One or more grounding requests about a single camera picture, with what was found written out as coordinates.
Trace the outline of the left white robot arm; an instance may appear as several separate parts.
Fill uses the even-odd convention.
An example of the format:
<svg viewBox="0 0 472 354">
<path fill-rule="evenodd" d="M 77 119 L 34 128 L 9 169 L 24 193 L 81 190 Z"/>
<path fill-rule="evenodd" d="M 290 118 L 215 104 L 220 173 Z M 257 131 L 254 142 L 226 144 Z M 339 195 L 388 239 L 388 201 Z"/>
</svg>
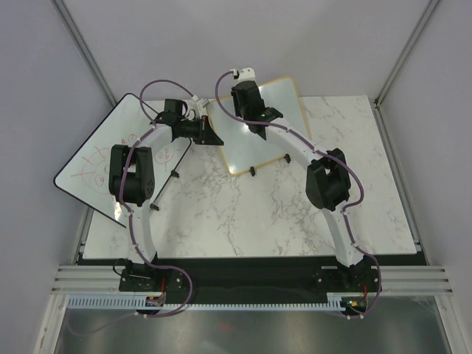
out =
<svg viewBox="0 0 472 354">
<path fill-rule="evenodd" d="M 136 273 L 136 282 L 146 291 L 159 287 L 161 272 L 152 267 L 157 259 L 150 229 L 150 202 L 156 188 L 153 153 L 178 138 L 196 145 L 222 146 L 208 118 L 206 99 L 196 99 L 198 112 L 193 119 L 184 113 L 183 100 L 166 99 L 164 109 L 150 121 L 150 127 L 132 145 L 114 145 L 110 152 L 108 189 L 126 218 L 131 245 L 128 259 L 144 263 Z"/>
</svg>

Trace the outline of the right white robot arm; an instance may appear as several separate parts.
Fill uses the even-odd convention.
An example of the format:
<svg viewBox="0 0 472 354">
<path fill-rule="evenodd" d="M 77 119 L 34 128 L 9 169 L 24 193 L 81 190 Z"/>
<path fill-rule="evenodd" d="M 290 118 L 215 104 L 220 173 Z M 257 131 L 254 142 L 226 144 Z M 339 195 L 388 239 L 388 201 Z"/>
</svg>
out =
<svg viewBox="0 0 472 354">
<path fill-rule="evenodd" d="M 232 87 L 235 115 L 252 133 L 283 149 L 306 170 L 305 193 L 311 204 L 322 211 L 335 246 L 337 262 L 344 266 L 337 273 L 339 285 L 354 291 L 364 282 L 357 267 L 364 253 L 353 237 L 347 209 L 359 204 L 349 202 L 353 171 L 338 148 L 322 150 L 292 128 L 282 112 L 266 106 L 254 80 L 240 80 Z"/>
</svg>

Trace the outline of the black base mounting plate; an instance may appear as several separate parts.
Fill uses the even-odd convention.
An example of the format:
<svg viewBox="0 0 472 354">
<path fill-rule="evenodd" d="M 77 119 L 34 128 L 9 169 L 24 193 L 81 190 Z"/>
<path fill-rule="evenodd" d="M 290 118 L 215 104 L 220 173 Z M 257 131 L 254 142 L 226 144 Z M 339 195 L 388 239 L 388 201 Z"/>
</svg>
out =
<svg viewBox="0 0 472 354">
<path fill-rule="evenodd" d="M 381 278 L 373 261 L 345 268 L 335 257 L 168 258 L 155 268 L 126 261 L 124 292 L 158 292 L 174 302 L 324 300 L 329 293 L 374 294 Z"/>
</svg>

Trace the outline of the left aluminium frame post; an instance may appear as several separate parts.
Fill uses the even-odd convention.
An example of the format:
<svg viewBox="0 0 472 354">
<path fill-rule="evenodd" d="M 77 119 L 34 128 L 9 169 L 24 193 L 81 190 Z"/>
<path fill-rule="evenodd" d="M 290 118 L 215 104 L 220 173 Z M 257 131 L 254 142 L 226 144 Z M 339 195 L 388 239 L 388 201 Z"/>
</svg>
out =
<svg viewBox="0 0 472 354">
<path fill-rule="evenodd" d="M 114 96 L 98 62 L 93 56 L 93 53 L 90 50 L 82 32 L 80 31 L 79 26 L 74 20 L 70 9 L 67 7 L 66 2 L 63 0 L 51 0 L 51 3 L 63 21 L 69 35 L 74 41 L 74 45 L 84 59 L 88 69 L 92 73 L 92 76 L 94 77 L 97 85 L 100 87 L 100 90 L 104 94 L 105 98 L 110 103 L 110 105 L 116 105 L 117 99 Z"/>
</svg>

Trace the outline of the aluminium frame post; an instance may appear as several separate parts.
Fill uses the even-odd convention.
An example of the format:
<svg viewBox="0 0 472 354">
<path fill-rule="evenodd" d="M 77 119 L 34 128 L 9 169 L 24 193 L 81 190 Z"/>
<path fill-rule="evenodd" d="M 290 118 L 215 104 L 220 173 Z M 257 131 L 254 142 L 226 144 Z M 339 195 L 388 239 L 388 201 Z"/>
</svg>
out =
<svg viewBox="0 0 472 354">
<path fill-rule="evenodd" d="M 382 103 L 386 99 L 388 93 L 391 91 L 395 81 L 403 70 L 403 67 L 406 65 L 408 59 L 411 57 L 413 51 L 418 45 L 423 33 L 426 31 L 427 26 L 434 17 L 436 11 L 442 4 L 442 0 L 429 0 L 426 4 L 426 7 L 422 11 L 420 17 L 416 21 L 413 30 L 410 32 L 409 37 L 405 44 L 403 45 L 400 54 L 394 62 L 392 69 L 387 75 L 383 85 L 381 86 L 380 91 L 376 95 L 375 99 L 372 101 L 374 107 L 379 110 Z"/>
<path fill-rule="evenodd" d="M 100 87 L 100 90 L 104 94 L 105 98 L 110 103 L 110 105 L 116 105 L 117 99 L 114 96 L 98 62 L 93 56 L 93 53 L 90 50 L 82 32 L 80 31 L 79 26 L 74 20 L 70 9 L 67 7 L 66 2 L 63 0 L 51 0 L 51 3 L 63 21 L 69 35 L 74 41 L 74 45 L 84 59 L 88 69 L 92 73 L 92 76 L 94 77 L 97 85 Z"/>
</svg>

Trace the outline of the aluminium rail front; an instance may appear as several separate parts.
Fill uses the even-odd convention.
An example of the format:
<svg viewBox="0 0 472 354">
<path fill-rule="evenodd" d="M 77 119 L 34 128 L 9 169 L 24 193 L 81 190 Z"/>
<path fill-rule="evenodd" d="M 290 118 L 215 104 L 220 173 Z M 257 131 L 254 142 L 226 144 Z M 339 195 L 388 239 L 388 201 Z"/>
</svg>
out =
<svg viewBox="0 0 472 354">
<path fill-rule="evenodd" d="M 450 296 L 448 275 L 438 265 L 386 265 L 381 267 L 384 296 Z M 119 277 L 104 265 L 62 265 L 52 294 L 115 294 Z"/>
</svg>

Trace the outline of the right aluminium frame post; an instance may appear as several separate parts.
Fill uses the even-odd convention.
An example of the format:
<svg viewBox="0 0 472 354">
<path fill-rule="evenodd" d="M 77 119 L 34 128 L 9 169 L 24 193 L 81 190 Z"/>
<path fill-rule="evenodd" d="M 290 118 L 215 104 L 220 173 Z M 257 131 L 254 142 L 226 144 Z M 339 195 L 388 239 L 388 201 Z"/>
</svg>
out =
<svg viewBox="0 0 472 354">
<path fill-rule="evenodd" d="M 410 32 L 409 37 L 405 44 L 403 45 L 400 54 L 394 62 L 392 69 L 387 75 L 383 85 L 381 86 L 380 91 L 376 95 L 375 99 L 372 101 L 374 107 L 379 110 L 382 103 L 386 99 L 388 93 L 391 91 L 395 81 L 403 70 L 403 67 L 406 65 L 408 59 L 411 57 L 413 51 L 418 45 L 423 33 L 426 31 L 427 26 L 434 17 L 436 11 L 442 4 L 442 0 L 429 0 L 426 4 L 426 7 L 422 11 L 420 17 L 416 21 L 413 30 Z"/>
</svg>

